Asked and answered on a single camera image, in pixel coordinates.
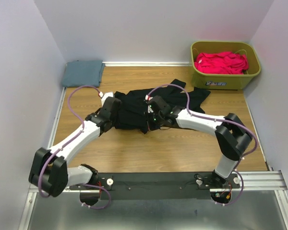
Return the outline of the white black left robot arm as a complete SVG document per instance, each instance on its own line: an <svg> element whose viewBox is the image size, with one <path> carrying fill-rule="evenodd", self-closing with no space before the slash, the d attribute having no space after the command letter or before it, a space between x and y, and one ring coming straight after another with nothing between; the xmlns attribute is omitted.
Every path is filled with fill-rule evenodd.
<svg viewBox="0 0 288 230"><path fill-rule="evenodd" d="M98 185L98 171L87 165L69 168L72 159L90 142L108 132L116 121L121 100L107 97L102 107L89 114L67 138L50 149L39 148L34 155L29 183L35 185L43 197L57 197L67 186L82 185L92 189Z"/></svg>

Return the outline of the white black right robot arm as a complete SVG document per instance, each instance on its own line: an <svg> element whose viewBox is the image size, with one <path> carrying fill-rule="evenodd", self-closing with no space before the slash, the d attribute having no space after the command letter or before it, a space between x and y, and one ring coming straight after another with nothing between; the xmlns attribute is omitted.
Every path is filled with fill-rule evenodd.
<svg viewBox="0 0 288 230"><path fill-rule="evenodd" d="M203 115L181 106L172 107L160 96L146 96L148 113L161 126L201 131L216 137L222 157L208 177L210 186L221 188L228 183L229 176L242 159L253 137L245 130L237 115Z"/></svg>

